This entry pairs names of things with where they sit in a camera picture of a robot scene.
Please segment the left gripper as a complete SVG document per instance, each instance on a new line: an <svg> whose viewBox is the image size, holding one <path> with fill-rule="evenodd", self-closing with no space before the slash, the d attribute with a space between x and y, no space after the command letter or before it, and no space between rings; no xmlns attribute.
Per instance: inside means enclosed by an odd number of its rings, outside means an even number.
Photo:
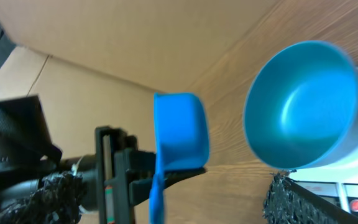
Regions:
<svg viewBox="0 0 358 224"><path fill-rule="evenodd" d="M121 128L98 127L94 138L99 222L136 224L135 206L149 198L156 155L138 150L137 138ZM204 173L204 167L168 172L163 189Z"/></svg>

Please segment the blue plastic measuring scoop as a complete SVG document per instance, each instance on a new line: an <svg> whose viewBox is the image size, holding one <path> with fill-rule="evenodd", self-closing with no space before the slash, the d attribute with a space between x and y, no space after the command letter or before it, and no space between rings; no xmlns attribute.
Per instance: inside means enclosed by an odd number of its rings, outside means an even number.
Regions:
<svg viewBox="0 0 358 224"><path fill-rule="evenodd" d="M164 196L169 173L202 169L209 159L208 124L201 100L192 93L154 94L155 174L149 222L165 222Z"/></svg>

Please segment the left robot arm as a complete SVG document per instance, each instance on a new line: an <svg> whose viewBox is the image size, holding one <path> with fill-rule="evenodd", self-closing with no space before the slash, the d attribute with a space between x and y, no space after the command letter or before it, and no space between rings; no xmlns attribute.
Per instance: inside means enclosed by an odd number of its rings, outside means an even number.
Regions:
<svg viewBox="0 0 358 224"><path fill-rule="evenodd" d="M191 93L154 96L155 152L121 128L95 129L95 153L65 159L52 143L37 96L0 101L0 223L134 223L149 202L150 223L165 221L163 192L204 174L208 125Z"/></svg>

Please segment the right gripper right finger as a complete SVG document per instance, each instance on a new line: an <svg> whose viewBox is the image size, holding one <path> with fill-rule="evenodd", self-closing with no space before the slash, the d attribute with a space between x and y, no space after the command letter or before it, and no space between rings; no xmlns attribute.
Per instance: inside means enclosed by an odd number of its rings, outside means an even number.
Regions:
<svg viewBox="0 0 358 224"><path fill-rule="evenodd" d="M358 224L358 218L277 172L263 202L268 224Z"/></svg>

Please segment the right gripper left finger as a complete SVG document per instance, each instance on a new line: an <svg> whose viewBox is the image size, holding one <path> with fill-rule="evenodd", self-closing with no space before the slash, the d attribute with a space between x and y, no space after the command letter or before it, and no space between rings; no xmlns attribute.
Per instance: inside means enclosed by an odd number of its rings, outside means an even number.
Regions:
<svg viewBox="0 0 358 224"><path fill-rule="evenodd" d="M0 224L77 224L83 199L83 178L63 172L44 186L0 210Z"/></svg>

